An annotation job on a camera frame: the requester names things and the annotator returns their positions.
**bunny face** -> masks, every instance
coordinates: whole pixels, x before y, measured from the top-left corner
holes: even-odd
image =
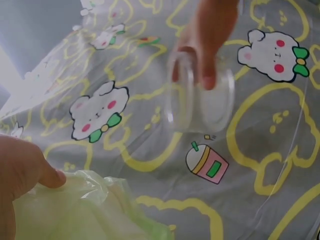
[[[238,51],[240,64],[257,69],[276,82],[292,82],[295,79],[297,57],[293,48],[299,44],[291,36],[255,29],[248,33],[248,39],[251,45]]]
[[[116,35],[123,34],[125,32],[125,25],[119,24],[117,26],[111,26],[103,31],[91,45],[97,50],[106,49],[109,45],[113,45],[116,42]]]
[[[90,137],[90,142],[98,141],[102,132],[106,131],[103,129],[120,123],[120,113],[125,109],[128,99],[128,89],[115,88],[114,81],[103,84],[92,97],[78,98],[70,108],[74,120],[72,138],[83,140]],[[91,141],[92,133],[97,137]]]

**hand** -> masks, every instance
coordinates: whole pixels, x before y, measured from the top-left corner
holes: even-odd
[[[0,135],[0,239],[15,239],[15,199],[37,183],[58,188],[65,182],[66,176],[49,165],[38,146]]]
[[[201,0],[195,16],[182,32],[175,50],[197,59],[197,79],[211,90],[216,84],[216,54],[232,33],[238,18],[239,0]],[[177,65],[173,71],[177,81]]]

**fingernail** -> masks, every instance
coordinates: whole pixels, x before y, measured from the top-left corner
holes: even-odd
[[[58,175],[59,179],[61,180],[61,182],[65,183],[67,181],[66,175],[58,169],[56,169],[55,171],[56,171],[56,174]]]
[[[216,85],[216,79],[212,76],[202,78],[202,85],[206,90],[212,90]]]

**pink cheek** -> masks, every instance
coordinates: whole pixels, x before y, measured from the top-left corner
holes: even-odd
[[[285,44],[285,42],[284,41],[282,41],[282,40],[278,40],[278,41],[276,41],[276,44],[278,45],[278,47],[280,47],[280,48],[282,48],[282,47],[284,47],[286,44]]]
[[[277,64],[274,66],[274,70],[278,73],[281,74],[285,71],[284,66],[282,66],[281,64]]]
[[[250,53],[246,53],[245,55],[244,55],[244,57],[245,57],[245,59],[247,59],[247,60],[251,60],[251,54]]]
[[[84,127],[82,128],[82,132],[85,133],[86,131],[89,130],[90,127],[91,127],[91,125],[89,123],[84,125]]]
[[[112,102],[110,102],[109,104],[108,104],[108,109],[112,109],[112,108],[114,108],[114,106],[117,104],[117,101],[112,101]]]
[[[82,106],[82,103],[78,103],[75,108],[78,109],[78,108],[80,108],[81,106]]]

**transparent plastic sheet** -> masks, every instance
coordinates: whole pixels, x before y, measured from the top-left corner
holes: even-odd
[[[92,171],[66,173],[58,189],[40,184],[14,202],[16,240],[172,240],[147,218],[124,179]]]

